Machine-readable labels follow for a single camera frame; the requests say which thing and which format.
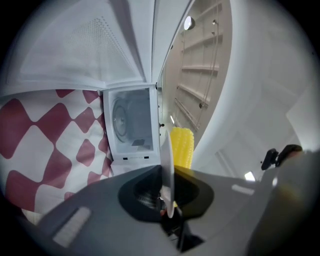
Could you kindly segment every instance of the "white wall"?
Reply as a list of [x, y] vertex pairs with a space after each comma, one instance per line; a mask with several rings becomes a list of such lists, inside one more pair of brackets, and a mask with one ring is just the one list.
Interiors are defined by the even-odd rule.
[[[280, 151], [286, 144], [300, 143], [287, 113], [307, 87], [319, 85], [314, 79], [319, 65], [305, 33], [277, 3], [230, 0], [230, 6], [232, 46], [226, 79], [192, 167], [208, 172], [218, 153], [240, 178], [249, 171], [258, 178], [268, 149]], [[300, 123], [301, 134], [307, 132], [304, 127], [320, 124], [318, 105], [305, 104], [310, 104], [316, 121]]]

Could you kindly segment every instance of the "open white container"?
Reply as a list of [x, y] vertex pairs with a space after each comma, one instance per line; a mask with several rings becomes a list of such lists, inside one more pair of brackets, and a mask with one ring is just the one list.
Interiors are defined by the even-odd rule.
[[130, 86], [103, 92], [104, 118], [113, 160], [160, 164], [157, 89]]

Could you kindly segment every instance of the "red and white checkered fabric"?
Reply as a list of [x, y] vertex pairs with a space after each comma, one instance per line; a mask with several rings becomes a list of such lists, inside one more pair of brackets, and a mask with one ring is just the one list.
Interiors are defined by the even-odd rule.
[[16, 206], [45, 214], [111, 175], [96, 91], [44, 90], [0, 99], [0, 187]]

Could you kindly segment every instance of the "yellow corn-shaped object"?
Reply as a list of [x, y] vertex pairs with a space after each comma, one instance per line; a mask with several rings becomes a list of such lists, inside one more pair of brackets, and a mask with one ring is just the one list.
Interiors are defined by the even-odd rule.
[[170, 138], [174, 165], [190, 169], [194, 154], [194, 134], [188, 128], [174, 127]]

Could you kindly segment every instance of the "perforated white panel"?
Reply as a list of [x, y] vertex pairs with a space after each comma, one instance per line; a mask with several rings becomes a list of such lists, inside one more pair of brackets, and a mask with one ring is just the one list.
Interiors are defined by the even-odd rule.
[[103, 16], [76, 28], [63, 41], [61, 72], [69, 71], [102, 81], [135, 76], [132, 65]]
[[17, 37], [1, 76], [5, 86], [0, 95], [104, 90], [151, 77], [153, 1], [48, 2]]

